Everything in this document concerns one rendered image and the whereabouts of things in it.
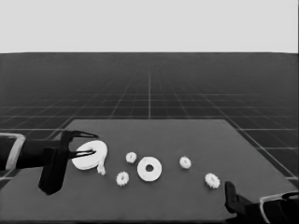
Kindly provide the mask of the white round carrier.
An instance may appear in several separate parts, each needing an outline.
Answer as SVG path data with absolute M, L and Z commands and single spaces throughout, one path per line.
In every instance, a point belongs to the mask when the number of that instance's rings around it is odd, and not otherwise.
M 163 166 L 154 157 L 144 157 L 137 165 L 138 176 L 146 182 L 156 181 L 162 174 Z

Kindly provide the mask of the large thick white disc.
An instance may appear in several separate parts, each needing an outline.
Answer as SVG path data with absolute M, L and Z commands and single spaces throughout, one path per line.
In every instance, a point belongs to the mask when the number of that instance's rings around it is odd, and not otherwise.
M 76 151 L 95 150 L 95 154 L 86 157 L 79 157 L 72 159 L 73 164 L 79 170 L 88 170 L 92 168 L 97 168 L 99 161 L 102 158 L 107 158 L 107 145 L 100 140 L 93 140 L 87 142 L 76 149 Z

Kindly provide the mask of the small white T-shaped piece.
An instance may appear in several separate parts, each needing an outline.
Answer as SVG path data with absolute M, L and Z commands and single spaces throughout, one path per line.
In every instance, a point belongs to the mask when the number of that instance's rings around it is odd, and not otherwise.
M 105 175 L 106 174 L 106 168 L 105 168 L 105 158 L 102 158 L 97 166 L 97 172 L 101 175 Z

